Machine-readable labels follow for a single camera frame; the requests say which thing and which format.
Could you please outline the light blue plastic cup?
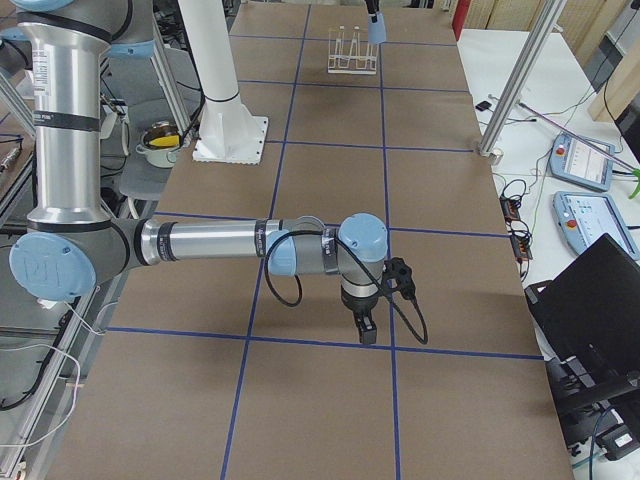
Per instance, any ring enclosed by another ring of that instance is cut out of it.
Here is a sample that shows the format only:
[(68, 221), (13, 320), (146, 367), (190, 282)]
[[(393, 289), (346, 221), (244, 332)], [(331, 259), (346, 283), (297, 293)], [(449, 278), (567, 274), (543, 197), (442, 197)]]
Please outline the light blue plastic cup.
[(379, 45), (386, 41), (387, 32), (384, 16), (381, 12), (368, 17), (368, 42), (372, 45)]

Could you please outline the small black device on table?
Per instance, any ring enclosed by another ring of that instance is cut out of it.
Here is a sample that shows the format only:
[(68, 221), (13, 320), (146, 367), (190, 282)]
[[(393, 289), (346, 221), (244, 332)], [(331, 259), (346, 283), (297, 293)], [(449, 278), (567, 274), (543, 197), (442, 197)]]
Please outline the small black device on table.
[(481, 101), (475, 105), (475, 109), (478, 111), (485, 111), (491, 108), (492, 104), (488, 101)]

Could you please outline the black laptop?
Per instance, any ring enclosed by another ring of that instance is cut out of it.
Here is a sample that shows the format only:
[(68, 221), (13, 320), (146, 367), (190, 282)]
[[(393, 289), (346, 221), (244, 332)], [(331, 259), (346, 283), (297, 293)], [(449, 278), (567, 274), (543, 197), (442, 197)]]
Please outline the black laptop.
[(575, 356), (591, 371), (639, 368), (639, 265), (610, 235), (525, 297), (559, 359)]

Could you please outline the blue teach pendant near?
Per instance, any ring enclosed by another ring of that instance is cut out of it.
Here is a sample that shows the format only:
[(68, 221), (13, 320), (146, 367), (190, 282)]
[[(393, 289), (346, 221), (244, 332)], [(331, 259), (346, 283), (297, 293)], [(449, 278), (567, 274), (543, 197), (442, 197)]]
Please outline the blue teach pendant near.
[(577, 255), (609, 234), (633, 260), (639, 259), (639, 248), (608, 194), (559, 191), (553, 195), (553, 210), (560, 231)]

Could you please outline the blue teach pendant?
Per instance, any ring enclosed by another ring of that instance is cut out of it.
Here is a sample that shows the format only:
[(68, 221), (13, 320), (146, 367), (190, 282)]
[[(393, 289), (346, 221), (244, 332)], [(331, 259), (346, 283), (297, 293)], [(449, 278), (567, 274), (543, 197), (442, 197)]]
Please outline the blue teach pendant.
[(553, 210), (560, 231), (577, 255), (609, 234), (633, 260), (639, 259), (639, 248), (608, 194), (559, 191), (553, 195)]
[(551, 173), (564, 181), (598, 191), (609, 190), (613, 162), (583, 141), (558, 135), (549, 156)]

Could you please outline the blue teach pendant far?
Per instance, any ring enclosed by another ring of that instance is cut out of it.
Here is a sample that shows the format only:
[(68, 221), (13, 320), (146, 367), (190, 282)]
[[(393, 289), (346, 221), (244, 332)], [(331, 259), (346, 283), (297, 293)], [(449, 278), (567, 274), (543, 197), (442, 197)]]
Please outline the blue teach pendant far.
[(549, 156), (551, 173), (564, 181), (598, 191), (609, 190), (613, 162), (583, 141), (558, 135)]

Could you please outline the metal grabber stick green tip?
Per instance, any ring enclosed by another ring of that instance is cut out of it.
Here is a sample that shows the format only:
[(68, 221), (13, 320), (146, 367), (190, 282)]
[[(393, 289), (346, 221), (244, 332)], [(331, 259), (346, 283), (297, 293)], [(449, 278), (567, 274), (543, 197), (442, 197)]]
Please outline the metal grabber stick green tip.
[(593, 142), (588, 140), (586, 137), (581, 136), (581, 135), (579, 135), (579, 134), (567, 129), (565, 126), (560, 125), (559, 123), (557, 123), (556, 121), (548, 118), (544, 114), (534, 110), (533, 108), (531, 108), (530, 106), (528, 106), (524, 102), (517, 101), (516, 104), (520, 108), (526, 110), (527, 112), (533, 114), (534, 116), (536, 116), (536, 117), (544, 120), (545, 122), (551, 124), (552, 126), (558, 128), (559, 130), (561, 130), (562, 132), (564, 132), (566, 135), (570, 136), (571, 138), (574, 138), (577, 141), (582, 142), (585, 145), (589, 146), (590, 148), (594, 149), (599, 154), (601, 154), (604, 157), (610, 159), (613, 163), (620, 165), (624, 169), (628, 170), (634, 177), (639, 178), (639, 169), (633, 167), (631, 164), (629, 164), (629, 163), (625, 162), (624, 160), (618, 158), (614, 153), (610, 153), (608, 150), (604, 150), (604, 149), (598, 147), (596, 144), (594, 144)]

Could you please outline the aluminium frame post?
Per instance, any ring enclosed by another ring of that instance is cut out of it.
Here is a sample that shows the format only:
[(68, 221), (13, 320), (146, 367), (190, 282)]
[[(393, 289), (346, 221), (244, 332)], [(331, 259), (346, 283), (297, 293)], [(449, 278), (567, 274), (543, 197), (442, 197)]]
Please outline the aluminium frame post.
[(497, 165), (502, 159), (503, 152), (496, 147), (496, 142), (566, 3), (566, 0), (546, 0), (523, 45), (477, 147), (478, 153), (491, 165)]

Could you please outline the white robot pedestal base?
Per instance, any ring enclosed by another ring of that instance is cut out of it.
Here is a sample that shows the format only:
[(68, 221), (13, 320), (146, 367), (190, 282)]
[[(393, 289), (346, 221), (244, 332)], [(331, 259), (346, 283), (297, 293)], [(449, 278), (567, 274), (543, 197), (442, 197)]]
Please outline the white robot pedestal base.
[(193, 159), (258, 164), (268, 119), (242, 102), (222, 3), (184, 0), (179, 7), (205, 97)]

